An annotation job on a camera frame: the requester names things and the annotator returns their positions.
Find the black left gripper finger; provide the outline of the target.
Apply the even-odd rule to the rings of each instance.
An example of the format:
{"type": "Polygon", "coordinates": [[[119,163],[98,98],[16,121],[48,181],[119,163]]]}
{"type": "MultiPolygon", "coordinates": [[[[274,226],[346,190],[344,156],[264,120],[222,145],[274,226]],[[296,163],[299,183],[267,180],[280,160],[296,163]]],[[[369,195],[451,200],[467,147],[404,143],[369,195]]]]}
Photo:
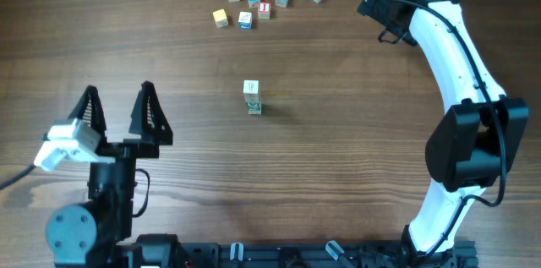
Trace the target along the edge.
{"type": "Polygon", "coordinates": [[[130,134],[137,134],[144,142],[154,145],[172,145],[172,129],[161,109],[156,88],[150,81],[141,85],[130,117],[130,134]]]}
{"type": "Polygon", "coordinates": [[[68,118],[77,118],[88,124],[101,137],[106,136],[107,125],[98,95],[98,89],[93,85],[85,88],[83,95],[79,98],[68,118]]]}

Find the plain white wooden block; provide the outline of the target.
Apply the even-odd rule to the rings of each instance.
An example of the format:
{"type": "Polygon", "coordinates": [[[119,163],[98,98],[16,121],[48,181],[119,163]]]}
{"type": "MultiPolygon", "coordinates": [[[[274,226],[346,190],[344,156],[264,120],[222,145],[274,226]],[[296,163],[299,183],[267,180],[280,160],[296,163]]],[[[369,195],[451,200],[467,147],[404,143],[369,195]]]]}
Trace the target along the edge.
{"type": "Polygon", "coordinates": [[[261,103],[260,94],[245,94],[244,100],[246,103],[261,103]]]}

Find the white block green side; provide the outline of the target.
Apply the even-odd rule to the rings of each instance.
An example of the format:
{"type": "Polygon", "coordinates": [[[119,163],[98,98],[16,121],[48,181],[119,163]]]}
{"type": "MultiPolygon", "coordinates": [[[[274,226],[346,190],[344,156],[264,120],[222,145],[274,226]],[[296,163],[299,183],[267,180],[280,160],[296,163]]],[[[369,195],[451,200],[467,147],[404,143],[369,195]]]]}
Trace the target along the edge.
{"type": "Polygon", "coordinates": [[[246,103],[249,115],[260,115],[262,113],[262,106],[258,102],[246,103]]]}

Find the white block blue sides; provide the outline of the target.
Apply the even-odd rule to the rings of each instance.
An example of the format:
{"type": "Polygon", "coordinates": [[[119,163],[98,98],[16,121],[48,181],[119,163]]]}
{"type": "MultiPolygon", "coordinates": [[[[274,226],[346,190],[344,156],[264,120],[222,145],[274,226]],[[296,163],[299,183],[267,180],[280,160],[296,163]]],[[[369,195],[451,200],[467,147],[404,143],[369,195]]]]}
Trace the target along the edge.
{"type": "Polygon", "coordinates": [[[243,82],[243,93],[246,96],[256,96],[260,93],[260,82],[258,80],[245,80],[243,82]]]}

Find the red letter I block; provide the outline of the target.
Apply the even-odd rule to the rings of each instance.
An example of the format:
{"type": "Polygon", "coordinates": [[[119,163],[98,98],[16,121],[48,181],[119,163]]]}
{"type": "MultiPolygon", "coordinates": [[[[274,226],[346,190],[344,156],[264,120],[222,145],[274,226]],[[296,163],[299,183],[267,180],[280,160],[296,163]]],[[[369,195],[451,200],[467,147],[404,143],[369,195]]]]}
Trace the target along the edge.
{"type": "Polygon", "coordinates": [[[270,3],[259,3],[258,5],[258,18],[259,19],[270,19],[271,18],[271,4],[270,3]]]}

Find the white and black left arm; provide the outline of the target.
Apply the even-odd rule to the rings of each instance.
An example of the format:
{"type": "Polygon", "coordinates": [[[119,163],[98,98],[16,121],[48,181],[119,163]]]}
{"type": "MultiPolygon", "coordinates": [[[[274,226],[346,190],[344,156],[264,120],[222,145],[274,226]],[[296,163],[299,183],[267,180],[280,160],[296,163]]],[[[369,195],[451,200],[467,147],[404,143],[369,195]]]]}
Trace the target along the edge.
{"type": "Polygon", "coordinates": [[[139,159],[156,159],[172,144],[172,129],[155,86],[145,81],[131,113],[129,139],[110,142],[96,87],[90,85],[64,121],[44,138],[35,164],[50,172],[61,161],[87,163],[88,200],[58,209],[46,225],[46,240],[57,267],[188,267],[188,253],[174,234],[146,234],[125,244],[134,210],[139,159]]]}

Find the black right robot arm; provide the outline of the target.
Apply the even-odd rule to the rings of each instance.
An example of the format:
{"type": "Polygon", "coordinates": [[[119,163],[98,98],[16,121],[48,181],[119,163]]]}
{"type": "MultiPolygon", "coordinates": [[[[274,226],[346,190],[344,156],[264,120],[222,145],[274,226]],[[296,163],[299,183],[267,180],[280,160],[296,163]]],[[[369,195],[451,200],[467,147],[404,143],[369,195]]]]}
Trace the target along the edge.
{"type": "Polygon", "coordinates": [[[459,0],[363,0],[359,13],[380,22],[397,41],[419,46],[439,86],[445,114],[425,146],[431,182],[415,218],[392,243],[365,243],[362,267],[474,267],[474,246],[457,242],[469,208],[498,189],[505,195],[529,111],[485,68],[459,0]]]}

